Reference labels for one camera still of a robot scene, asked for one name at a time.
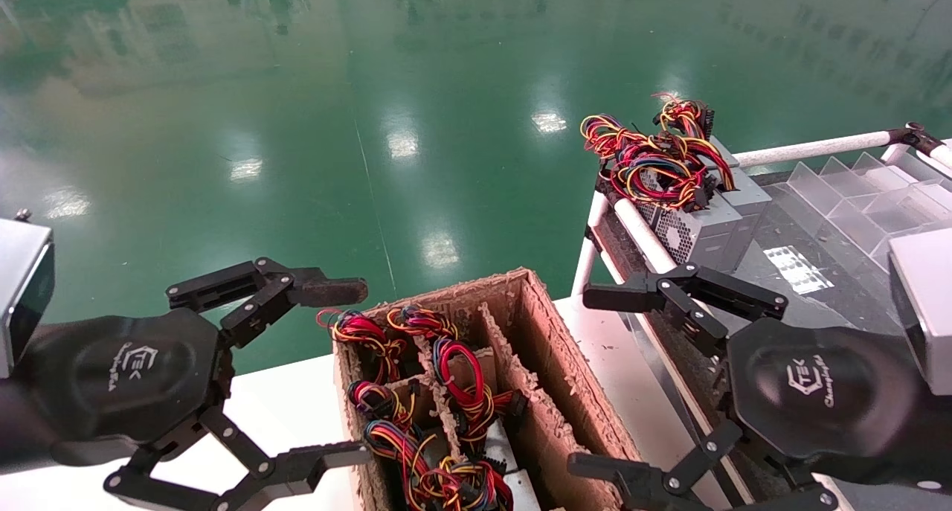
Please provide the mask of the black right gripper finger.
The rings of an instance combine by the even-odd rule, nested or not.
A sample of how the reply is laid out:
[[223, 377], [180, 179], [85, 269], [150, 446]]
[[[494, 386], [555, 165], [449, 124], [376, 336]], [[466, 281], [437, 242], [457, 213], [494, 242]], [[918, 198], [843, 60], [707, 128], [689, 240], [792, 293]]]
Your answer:
[[[723, 422], [697, 444], [670, 472], [643, 461], [606, 457], [601, 454], [572, 453], [567, 470], [572, 476], [594, 478], [614, 485], [623, 510], [710, 510], [699, 500], [693, 488], [721, 459], [724, 459], [744, 433], [734, 422]], [[795, 483], [791, 492], [736, 507], [736, 510], [837, 510], [839, 500], [833, 491], [818, 481]]]
[[729, 330], [704, 309], [737, 318], [782, 319], [788, 299], [779, 293], [697, 264], [681, 264], [664, 273], [633, 274], [620, 285], [588, 283], [582, 288], [588, 309], [623, 313], [669, 313], [673, 324], [703, 356], [723, 356]]

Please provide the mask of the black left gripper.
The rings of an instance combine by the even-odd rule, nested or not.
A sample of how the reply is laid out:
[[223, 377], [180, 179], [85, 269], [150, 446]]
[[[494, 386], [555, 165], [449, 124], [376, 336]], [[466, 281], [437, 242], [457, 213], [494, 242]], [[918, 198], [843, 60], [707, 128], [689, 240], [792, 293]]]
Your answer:
[[[221, 409], [234, 363], [219, 331], [225, 345], [243, 348], [296, 306], [366, 300], [364, 278], [259, 257], [170, 285], [166, 295], [176, 310], [164, 315], [37, 328], [16, 365], [18, 466], [101, 466], [132, 456], [103, 484], [132, 507], [263, 510], [312, 494], [331, 469], [370, 461], [361, 441], [266, 456]], [[235, 301], [219, 331], [197, 314]], [[211, 435], [248, 473], [221, 495], [153, 478], [160, 461], [184, 451], [187, 435]]]

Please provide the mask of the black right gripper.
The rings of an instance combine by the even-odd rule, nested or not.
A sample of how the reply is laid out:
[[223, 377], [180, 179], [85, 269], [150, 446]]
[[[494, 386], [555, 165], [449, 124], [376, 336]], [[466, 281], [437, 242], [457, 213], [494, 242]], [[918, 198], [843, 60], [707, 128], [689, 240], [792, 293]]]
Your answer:
[[725, 344], [745, 453], [847, 483], [950, 489], [950, 398], [897, 335], [762, 318]]

